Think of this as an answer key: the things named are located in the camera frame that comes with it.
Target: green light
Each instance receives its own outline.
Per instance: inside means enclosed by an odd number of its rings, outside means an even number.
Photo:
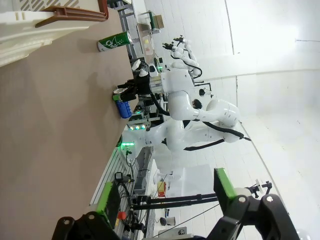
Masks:
[[[133,142],[123,142],[121,143],[121,146],[133,146],[135,145]]]

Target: workbench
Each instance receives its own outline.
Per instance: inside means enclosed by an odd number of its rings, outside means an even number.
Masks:
[[[49,240],[59,218],[89,205],[128,121],[112,100],[133,78],[127,49],[97,50],[120,32],[109,9],[107,21],[0,68],[0,239]]]

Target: blue object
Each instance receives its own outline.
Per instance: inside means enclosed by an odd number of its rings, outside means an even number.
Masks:
[[[129,102],[116,100],[115,104],[119,110],[119,114],[123,119],[130,118],[132,116]]]

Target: green can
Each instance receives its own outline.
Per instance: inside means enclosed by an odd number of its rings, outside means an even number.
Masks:
[[[132,44],[129,31],[101,39],[97,42],[97,47],[100,52],[104,52],[127,44]]]

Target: soda can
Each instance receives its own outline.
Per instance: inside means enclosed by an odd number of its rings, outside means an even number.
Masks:
[[[132,116],[129,102],[121,100],[121,93],[123,93],[125,90],[125,88],[118,88],[113,91],[113,100],[115,101],[119,114],[123,119],[127,119]]]
[[[132,44],[132,39],[129,31],[124,31],[99,40],[97,47],[100,52],[104,52],[127,44]]]

